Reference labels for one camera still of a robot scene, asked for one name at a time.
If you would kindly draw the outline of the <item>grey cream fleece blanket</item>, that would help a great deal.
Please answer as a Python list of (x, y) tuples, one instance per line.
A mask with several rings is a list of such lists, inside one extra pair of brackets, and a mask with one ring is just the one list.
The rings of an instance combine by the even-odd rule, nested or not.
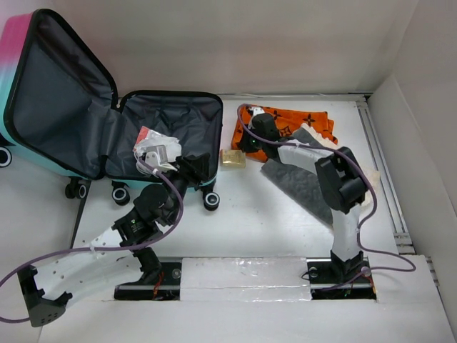
[[(325, 138), (323, 134), (305, 124), (292, 133), (294, 139), (311, 146), (326, 146), (333, 149), (338, 144)], [(277, 161), (268, 160), (261, 168), (263, 175), (277, 186), (282, 192), (291, 197), (296, 203), (310, 212), (318, 220), (331, 226), (333, 217), (330, 207), (325, 203), (318, 178), (309, 171)]]

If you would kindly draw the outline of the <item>clear packet with round pad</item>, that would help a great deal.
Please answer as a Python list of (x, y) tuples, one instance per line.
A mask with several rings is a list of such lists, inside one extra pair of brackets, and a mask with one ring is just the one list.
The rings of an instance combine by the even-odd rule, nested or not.
[(140, 147), (142, 141), (153, 139), (154, 137), (156, 137), (156, 132), (154, 130), (142, 126), (134, 144), (134, 151)]

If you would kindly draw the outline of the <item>small gold box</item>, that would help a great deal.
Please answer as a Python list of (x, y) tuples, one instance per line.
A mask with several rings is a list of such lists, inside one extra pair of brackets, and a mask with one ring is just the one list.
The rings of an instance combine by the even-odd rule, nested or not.
[(241, 150), (222, 149), (220, 162), (224, 167), (243, 169), (246, 167), (246, 154)]

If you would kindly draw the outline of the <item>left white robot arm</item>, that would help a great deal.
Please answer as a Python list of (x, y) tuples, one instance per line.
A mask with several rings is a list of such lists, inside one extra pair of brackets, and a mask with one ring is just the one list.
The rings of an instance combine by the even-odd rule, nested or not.
[(127, 282), (128, 270), (134, 270), (137, 284), (163, 279), (163, 267), (151, 246), (177, 228), (187, 189), (212, 182), (210, 156), (162, 161), (157, 151), (149, 151), (136, 162), (156, 181), (141, 190), (127, 214), (82, 247), (37, 257), (16, 271), (31, 326), (54, 322), (104, 285)]

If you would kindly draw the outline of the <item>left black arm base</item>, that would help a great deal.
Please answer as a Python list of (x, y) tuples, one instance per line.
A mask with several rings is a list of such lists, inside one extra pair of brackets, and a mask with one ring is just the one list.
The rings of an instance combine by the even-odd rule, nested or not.
[(151, 281), (140, 278), (137, 282), (115, 287), (114, 299), (118, 301), (178, 301), (181, 293), (182, 260), (161, 260), (161, 272)]

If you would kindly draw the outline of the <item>white drawstring bag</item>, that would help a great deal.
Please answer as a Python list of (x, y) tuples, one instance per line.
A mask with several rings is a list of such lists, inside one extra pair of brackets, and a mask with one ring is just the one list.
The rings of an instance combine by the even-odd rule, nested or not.
[(166, 136), (165, 134), (161, 134), (156, 131), (156, 137), (154, 137), (153, 139), (142, 141), (140, 147), (136, 151), (134, 151), (133, 148), (134, 157), (136, 159), (136, 168), (140, 173), (145, 175), (153, 174), (154, 170), (151, 170), (150, 168), (144, 165), (144, 153), (147, 147), (158, 145), (164, 145), (166, 147), (168, 160), (174, 166), (177, 158), (182, 155), (182, 147), (179, 140), (176, 137)]

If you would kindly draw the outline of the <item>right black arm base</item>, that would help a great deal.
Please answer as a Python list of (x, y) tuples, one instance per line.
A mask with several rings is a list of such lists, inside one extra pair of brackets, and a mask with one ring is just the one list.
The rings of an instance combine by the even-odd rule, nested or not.
[(312, 300), (376, 300), (372, 276), (359, 276), (350, 282), (363, 267), (369, 267), (367, 258), (346, 277), (332, 269), (330, 258), (307, 259), (306, 267), (301, 278), (309, 283)]

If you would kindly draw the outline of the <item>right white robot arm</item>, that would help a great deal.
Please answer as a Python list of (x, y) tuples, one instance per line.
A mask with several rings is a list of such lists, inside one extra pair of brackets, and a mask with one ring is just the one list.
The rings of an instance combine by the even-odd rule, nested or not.
[(242, 127), (243, 133), (250, 136), (248, 140), (269, 159), (317, 176), (333, 217), (330, 273), (335, 283), (354, 278), (363, 260), (357, 242), (358, 218), (369, 185), (353, 152), (345, 146), (332, 149), (282, 138), (273, 116), (260, 107), (252, 109), (249, 124)]

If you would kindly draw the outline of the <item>orange patterned towel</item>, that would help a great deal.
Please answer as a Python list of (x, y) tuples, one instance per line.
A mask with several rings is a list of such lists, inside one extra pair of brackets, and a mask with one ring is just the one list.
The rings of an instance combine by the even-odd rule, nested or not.
[(303, 124), (311, 127), (324, 139), (337, 144), (338, 139), (333, 135), (335, 122), (328, 117), (326, 111), (296, 111), (280, 109), (269, 106), (245, 104), (241, 106), (241, 118), (248, 125), (253, 115), (253, 108), (259, 107), (264, 112), (271, 114), (281, 137), (291, 136)]

